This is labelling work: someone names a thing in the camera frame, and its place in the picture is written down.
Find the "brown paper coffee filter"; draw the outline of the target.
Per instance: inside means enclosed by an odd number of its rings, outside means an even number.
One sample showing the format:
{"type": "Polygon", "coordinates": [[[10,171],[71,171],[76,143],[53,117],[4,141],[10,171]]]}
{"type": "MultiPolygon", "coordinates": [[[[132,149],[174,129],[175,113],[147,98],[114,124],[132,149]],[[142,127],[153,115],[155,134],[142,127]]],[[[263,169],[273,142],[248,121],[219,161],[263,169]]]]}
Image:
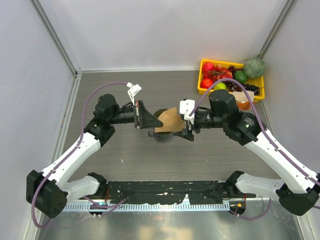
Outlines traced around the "brown paper coffee filter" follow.
{"type": "Polygon", "coordinates": [[[156,127],[154,130],[159,132],[179,132],[185,128],[186,123],[178,115],[178,109],[176,107],[169,108],[164,111],[158,118],[162,123],[162,127],[156,127]]]}

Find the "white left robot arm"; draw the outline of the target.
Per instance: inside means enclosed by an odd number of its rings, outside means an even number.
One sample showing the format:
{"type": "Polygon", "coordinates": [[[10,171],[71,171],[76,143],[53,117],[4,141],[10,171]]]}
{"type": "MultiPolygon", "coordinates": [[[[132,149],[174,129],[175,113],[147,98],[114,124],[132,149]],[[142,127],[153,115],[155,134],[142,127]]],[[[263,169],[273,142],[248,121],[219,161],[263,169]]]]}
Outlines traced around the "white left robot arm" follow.
{"type": "Polygon", "coordinates": [[[85,196],[102,199],[107,193],[102,175],[89,173],[84,178],[69,181],[71,175],[115,133],[116,124],[133,123],[136,129],[161,127],[163,123],[151,114],[143,101],[120,107],[112,94],[99,97],[93,119],[82,129],[75,143],[55,162],[26,177],[26,200],[44,215],[57,217],[66,204],[85,196]]]}

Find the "green glass coffee dripper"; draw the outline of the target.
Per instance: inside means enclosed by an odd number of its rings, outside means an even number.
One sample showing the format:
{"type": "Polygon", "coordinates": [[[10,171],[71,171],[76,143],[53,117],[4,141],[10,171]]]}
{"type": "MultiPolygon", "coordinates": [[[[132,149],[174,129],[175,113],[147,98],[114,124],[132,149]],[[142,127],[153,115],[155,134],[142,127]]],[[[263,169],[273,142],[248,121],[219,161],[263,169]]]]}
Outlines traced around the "green glass coffee dripper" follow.
{"type": "MultiPolygon", "coordinates": [[[[159,109],[157,110],[155,113],[154,113],[154,116],[159,118],[159,116],[165,112],[166,110],[168,110],[167,108],[162,108],[162,109],[159,109]]],[[[155,132],[155,130],[153,131],[153,137],[155,139],[160,139],[161,137],[167,137],[167,136],[171,136],[172,135],[172,132],[171,131],[168,131],[168,132],[155,132]]]]}

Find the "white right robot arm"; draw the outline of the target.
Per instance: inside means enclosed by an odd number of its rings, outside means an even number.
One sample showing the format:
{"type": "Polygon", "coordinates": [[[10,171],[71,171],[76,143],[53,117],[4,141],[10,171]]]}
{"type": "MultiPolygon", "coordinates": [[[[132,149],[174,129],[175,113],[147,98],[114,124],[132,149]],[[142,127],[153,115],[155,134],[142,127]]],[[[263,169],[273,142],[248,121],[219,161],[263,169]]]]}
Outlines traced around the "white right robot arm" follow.
{"type": "Polygon", "coordinates": [[[319,174],[290,154],[257,115],[240,111],[232,94],[215,90],[208,99],[209,108],[196,106],[191,99],[179,102],[177,113],[186,124],[175,136],[192,142],[193,133],[221,128],[227,137],[255,153],[280,177],[270,179],[235,171],[226,180],[227,193],[232,197],[253,194],[269,198],[296,216],[314,207],[320,198],[319,174]]]}

